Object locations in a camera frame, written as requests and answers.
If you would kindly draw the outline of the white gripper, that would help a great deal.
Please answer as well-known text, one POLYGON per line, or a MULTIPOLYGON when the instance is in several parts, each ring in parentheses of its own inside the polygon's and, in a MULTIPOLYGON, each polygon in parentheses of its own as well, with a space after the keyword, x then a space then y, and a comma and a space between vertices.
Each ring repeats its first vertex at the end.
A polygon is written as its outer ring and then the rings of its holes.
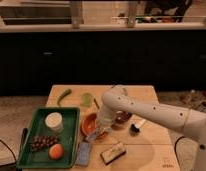
POLYGON ((114 123, 115 111, 109 107, 102 105, 98 114, 97 121, 102 127, 109 127, 114 123))

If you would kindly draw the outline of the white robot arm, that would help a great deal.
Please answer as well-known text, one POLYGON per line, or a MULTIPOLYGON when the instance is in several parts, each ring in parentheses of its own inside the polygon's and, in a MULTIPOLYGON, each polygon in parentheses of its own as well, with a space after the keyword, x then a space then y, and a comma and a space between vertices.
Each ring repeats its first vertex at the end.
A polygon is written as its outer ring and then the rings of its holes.
POLYGON ((141 102, 130 97, 121 85, 105 91, 101 101, 97 115, 101 127, 110 127, 116 113, 123 111, 181 133, 198 144, 193 171, 206 171, 206 113, 161 103, 141 102))

